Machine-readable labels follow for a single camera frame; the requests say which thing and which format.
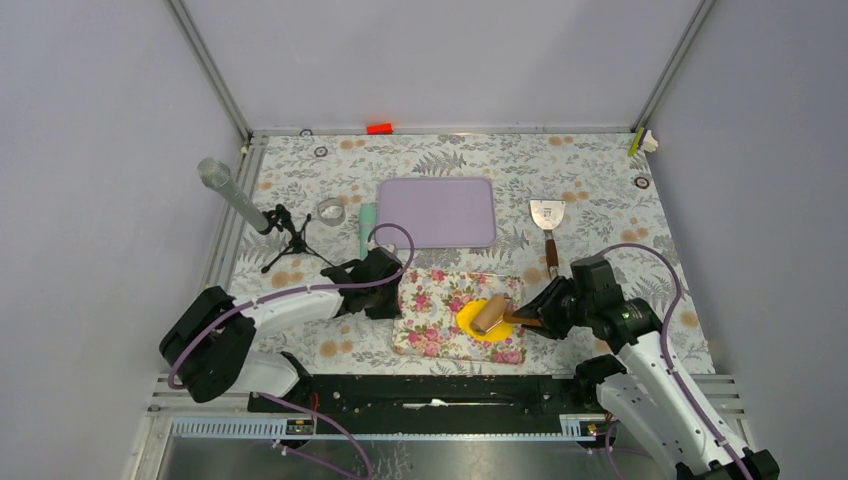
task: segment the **purple cutting board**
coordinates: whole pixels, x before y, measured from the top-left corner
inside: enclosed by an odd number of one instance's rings
[[[380,184],[377,223],[409,231],[415,248],[488,247],[495,243],[492,182],[483,177],[403,177]],[[409,248],[397,230],[377,231],[377,242]]]

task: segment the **pink floral mat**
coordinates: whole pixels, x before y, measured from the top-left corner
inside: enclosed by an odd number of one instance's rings
[[[460,330],[456,314],[466,303],[506,293],[523,302],[519,277],[488,273],[410,268],[399,286],[401,319],[395,322],[392,349],[402,355],[455,358],[518,365],[524,363],[524,329],[503,342],[481,342]]]

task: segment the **microphone stand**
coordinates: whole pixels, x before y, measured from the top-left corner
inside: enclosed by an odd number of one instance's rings
[[[273,260],[271,260],[271,263],[262,267],[262,273],[268,273],[268,271],[271,270],[271,267],[273,267],[279,259],[286,255],[298,255],[305,253],[308,255],[314,255],[327,262],[324,257],[319,255],[318,252],[306,244],[306,225],[308,225],[312,220],[311,213],[306,215],[306,220],[303,221],[303,224],[300,226],[300,230],[295,229],[294,223],[291,219],[291,212],[279,203],[276,207],[274,207],[274,210],[262,212],[262,215],[265,215],[265,218],[268,219],[268,229],[259,233],[267,235],[276,228],[281,232],[289,232],[289,235],[291,235],[288,245],[286,245],[286,247],[276,257],[274,257]]]

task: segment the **gray wall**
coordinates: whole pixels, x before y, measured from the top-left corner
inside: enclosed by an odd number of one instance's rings
[[[163,2],[0,12],[0,478],[114,479],[239,142]]]
[[[653,122],[710,347],[787,479],[845,469],[846,22],[844,0],[720,2]]]
[[[186,0],[254,128],[629,126],[697,0]]]

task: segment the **wooden rolling pin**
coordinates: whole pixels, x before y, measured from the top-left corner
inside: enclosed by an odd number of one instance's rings
[[[486,302],[486,306],[480,310],[480,313],[471,321],[471,330],[478,335],[485,335],[495,328],[495,325],[500,322],[529,325],[532,327],[541,327],[542,324],[536,319],[518,318],[512,313],[507,313],[509,307],[509,299],[503,294],[493,296]]]

